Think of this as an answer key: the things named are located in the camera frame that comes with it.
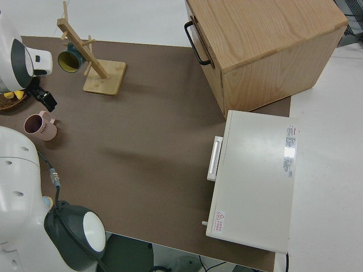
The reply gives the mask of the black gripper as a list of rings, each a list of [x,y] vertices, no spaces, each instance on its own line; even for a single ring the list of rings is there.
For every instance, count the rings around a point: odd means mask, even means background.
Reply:
[[[54,111],[57,106],[57,102],[53,95],[48,91],[45,92],[42,88],[40,77],[32,78],[29,86],[26,88],[26,94],[33,96],[34,98],[39,98],[40,102],[49,112]]]

